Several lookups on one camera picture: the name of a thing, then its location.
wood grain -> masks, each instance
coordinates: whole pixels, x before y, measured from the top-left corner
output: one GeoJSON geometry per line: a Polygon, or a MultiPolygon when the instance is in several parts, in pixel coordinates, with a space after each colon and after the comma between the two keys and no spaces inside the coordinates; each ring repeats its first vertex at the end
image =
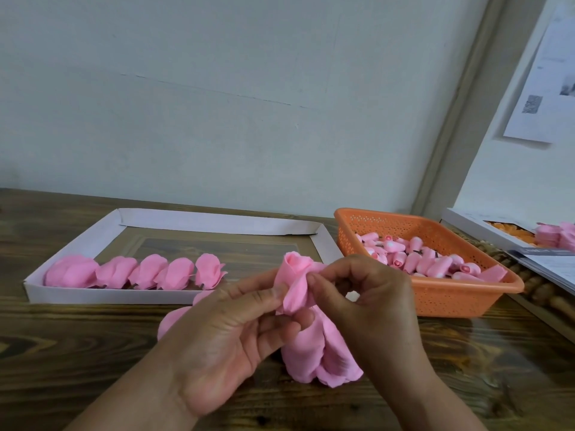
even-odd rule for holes
{"type": "MultiPolygon", "coordinates": [[[[30,305],[21,281],[118,207],[264,215],[0,189],[0,429],[59,430],[155,343],[175,306],[30,305]]],[[[324,222],[335,236],[333,219],[324,222]]],[[[443,380],[491,430],[575,429],[575,346],[509,297],[480,319],[421,319],[443,380]]],[[[371,383],[298,384],[266,360],[198,429],[399,430],[371,383]]]]}

right hand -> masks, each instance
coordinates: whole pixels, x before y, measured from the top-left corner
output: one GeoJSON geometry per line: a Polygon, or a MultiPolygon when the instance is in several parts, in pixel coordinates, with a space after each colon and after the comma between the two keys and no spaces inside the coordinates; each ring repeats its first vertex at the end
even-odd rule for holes
{"type": "Polygon", "coordinates": [[[307,280],[316,304],[388,402],[429,389],[436,375],[421,343],[408,275],[354,254],[307,280]],[[344,297],[351,290],[360,295],[356,302],[344,297]]]}

picture on paper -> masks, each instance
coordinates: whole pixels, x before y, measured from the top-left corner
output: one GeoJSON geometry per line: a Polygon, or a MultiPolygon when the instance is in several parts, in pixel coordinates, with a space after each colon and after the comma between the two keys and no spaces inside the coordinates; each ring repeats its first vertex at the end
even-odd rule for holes
{"type": "Polygon", "coordinates": [[[575,74],[565,76],[559,95],[575,96],[575,74]]]}

white cardboard tray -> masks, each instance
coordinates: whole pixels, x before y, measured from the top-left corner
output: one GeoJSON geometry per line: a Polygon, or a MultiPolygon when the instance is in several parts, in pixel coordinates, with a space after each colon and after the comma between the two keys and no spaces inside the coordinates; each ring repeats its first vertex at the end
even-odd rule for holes
{"type": "Polygon", "coordinates": [[[504,217],[493,214],[485,213],[470,213],[457,209],[445,209],[441,217],[442,221],[457,227],[459,230],[467,233],[471,237],[479,240],[485,240],[492,245],[496,246],[503,251],[517,248],[533,248],[527,242],[517,239],[510,234],[507,234],[494,226],[487,224],[489,222],[500,222],[507,224],[515,224],[521,228],[535,233],[534,229],[536,224],[529,224],[515,218],[504,217]]]}
{"type": "Polygon", "coordinates": [[[172,210],[116,209],[72,240],[24,280],[29,301],[50,304],[191,304],[199,291],[65,289],[43,285],[46,271],[56,261],[73,254],[94,258],[126,227],[266,236],[310,235],[323,263],[329,264],[342,257],[326,227],[319,222],[172,210]]]}

perforated basket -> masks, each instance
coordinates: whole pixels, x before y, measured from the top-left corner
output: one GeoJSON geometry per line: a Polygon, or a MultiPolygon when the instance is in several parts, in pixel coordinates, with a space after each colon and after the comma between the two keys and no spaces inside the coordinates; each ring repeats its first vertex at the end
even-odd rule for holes
{"type": "MultiPolygon", "coordinates": [[[[481,269],[500,264],[454,232],[430,219],[359,209],[337,209],[334,216],[339,224],[338,246],[344,256],[368,255],[355,234],[376,231],[380,236],[391,234],[393,237],[404,239],[419,236],[425,246],[445,255],[459,254],[466,262],[477,263],[481,269]]],[[[427,277],[412,277],[412,283],[419,316],[448,318],[479,317],[503,293],[521,293],[524,287],[521,278],[509,269],[501,283],[427,277]]]]}

